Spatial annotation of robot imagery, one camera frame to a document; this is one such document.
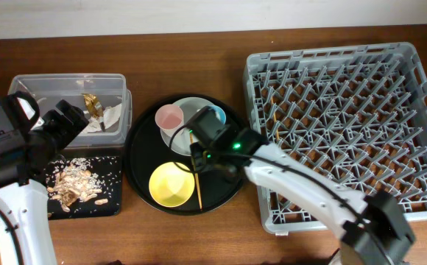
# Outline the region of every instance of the gold wrapper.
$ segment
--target gold wrapper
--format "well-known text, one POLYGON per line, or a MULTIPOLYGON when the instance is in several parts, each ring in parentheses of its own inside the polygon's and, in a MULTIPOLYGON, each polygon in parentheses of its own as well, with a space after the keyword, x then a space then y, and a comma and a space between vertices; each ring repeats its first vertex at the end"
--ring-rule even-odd
POLYGON ((94 96, 93 94, 84 93, 82 96, 89 114, 99 121, 102 131, 105 132, 104 108, 102 107, 101 102, 97 99, 97 96, 94 96))

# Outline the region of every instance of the wooden stick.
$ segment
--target wooden stick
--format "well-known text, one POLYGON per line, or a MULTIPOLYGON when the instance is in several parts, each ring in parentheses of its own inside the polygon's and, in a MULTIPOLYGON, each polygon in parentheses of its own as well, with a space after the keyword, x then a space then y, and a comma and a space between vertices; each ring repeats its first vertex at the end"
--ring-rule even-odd
MULTIPOLYGON (((191 139, 191 144, 194 143, 194 139, 192 138, 192 132, 189 133, 189 138, 191 139)), ((196 165, 194 163, 193 158, 191 158, 191 162, 192 162, 192 166, 194 167, 194 170, 196 170, 196 165)), ((200 196, 199 175, 195 173, 194 177, 196 180, 197 197, 199 197, 199 206, 200 206, 200 210, 202 210, 202 198, 200 196)))
MULTIPOLYGON (((274 105, 274 101, 272 100, 272 96, 271 96, 271 109, 272 109, 273 105, 274 105)), ((277 121, 277 119, 275 118, 275 112, 274 112, 273 116, 274 116, 274 124, 275 124, 275 122, 277 121)), ((279 143, 279 130, 275 131, 275 137, 277 138, 278 143, 279 143)))

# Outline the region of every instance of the brown tabletop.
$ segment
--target brown tabletop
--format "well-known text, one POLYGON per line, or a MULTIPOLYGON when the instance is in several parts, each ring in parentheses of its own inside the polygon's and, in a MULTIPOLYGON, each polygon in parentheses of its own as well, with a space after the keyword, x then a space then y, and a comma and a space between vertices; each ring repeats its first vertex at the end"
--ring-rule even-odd
MULTIPOLYGON (((18 74, 120 73, 132 91, 134 118, 174 93, 203 93, 246 118, 241 78, 249 54, 408 41, 427 76, 427 26, 292 29, 172 35, 0 40, 0 97, 18 74)), ((329 231, 275 237, 264 231, 251 183, 229 203, 199 216, 155 210, 123 183, 121 213, 50 222, 59 264, 261 264, 327 258, 329 231)), ((414 222, 406 257, 427 264, 427 222, 414 222)))

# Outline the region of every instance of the plastic bin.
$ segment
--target plastic bin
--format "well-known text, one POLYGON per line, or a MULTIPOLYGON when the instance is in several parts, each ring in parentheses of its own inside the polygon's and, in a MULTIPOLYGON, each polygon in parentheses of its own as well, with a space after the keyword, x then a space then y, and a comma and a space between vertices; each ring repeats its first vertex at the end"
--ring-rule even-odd
POLYGON ((80 133, 67 148, 85 146, 122 146, 132 124, 132 95, 121 74, 29 74, 14 77, 9 93, 25 91, 37 100, 43 115, 64 99, 86 110, 82 93, 97 95, 104 107, 122 103, 119 121, 105 132, 80 133))
MULTIPOLYGON (((252 54, 243 83, 252 129, 324 177, 385 190, 409 221, 427 220, 427 79, 413 45, 252 54)), ((269 233, 326 228, 274 191, 258 187, 258 198, 269 233)))

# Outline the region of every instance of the gray dish rack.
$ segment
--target gray dish rack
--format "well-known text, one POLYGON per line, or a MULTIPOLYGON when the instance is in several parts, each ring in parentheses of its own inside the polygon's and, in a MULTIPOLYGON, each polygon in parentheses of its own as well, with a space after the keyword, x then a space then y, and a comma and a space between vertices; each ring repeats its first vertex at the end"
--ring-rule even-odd
MULTIPOLYGON (((243 77, 251 128, 341 185, 391 193, 427 220, 427 79, 410 43, 251 54, 243 77)), ((275 235, 326 227, 258 187, 275 235)))

